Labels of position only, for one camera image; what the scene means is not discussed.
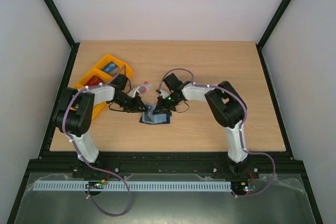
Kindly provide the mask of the dark blue card holder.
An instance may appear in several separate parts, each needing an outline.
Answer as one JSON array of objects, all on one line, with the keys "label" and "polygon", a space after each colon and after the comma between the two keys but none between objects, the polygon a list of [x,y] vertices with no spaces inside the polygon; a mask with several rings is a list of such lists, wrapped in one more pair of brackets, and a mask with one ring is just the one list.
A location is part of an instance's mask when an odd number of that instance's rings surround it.
[{"label": "dark blue card holder", "polygon": [[172,113],[153,114],[156,104],[146,103],[147,111],[142,113],[139,122],[148,125],[170,124]]}]

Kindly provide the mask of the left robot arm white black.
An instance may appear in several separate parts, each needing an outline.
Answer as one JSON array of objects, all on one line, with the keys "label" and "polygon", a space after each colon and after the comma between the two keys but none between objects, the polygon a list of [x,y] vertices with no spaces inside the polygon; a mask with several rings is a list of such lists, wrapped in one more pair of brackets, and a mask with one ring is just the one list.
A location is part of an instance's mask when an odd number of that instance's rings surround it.
[{"label": "left robot arm white black", "polygon": [[99,155],[89,132],[94,106],[114,103],[126,113],[142,113],[148,109],[137,89],[125,93],[128,78],[118,74],[107,83],[82,89],[65,88],[56,106],[52,122],[73,144],[78,159],[94,163]]}]

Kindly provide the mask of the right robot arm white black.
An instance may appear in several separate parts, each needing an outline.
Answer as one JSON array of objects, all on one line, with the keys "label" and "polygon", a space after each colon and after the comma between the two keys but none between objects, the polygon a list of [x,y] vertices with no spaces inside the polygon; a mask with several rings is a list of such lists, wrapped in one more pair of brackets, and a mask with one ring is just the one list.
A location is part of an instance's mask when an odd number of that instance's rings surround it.
[{"label": "right robot arm white black", "polygon": [[248,151],[244,136],[247,106],[229,82],[213,85],[193,80],[182,82],[172,73],[164,76],[156,92],[159,96],[153,114],[176,111],[181,102],[206,102],[215,121],[225,130],[230,174],[239,178],[247,172]]}]

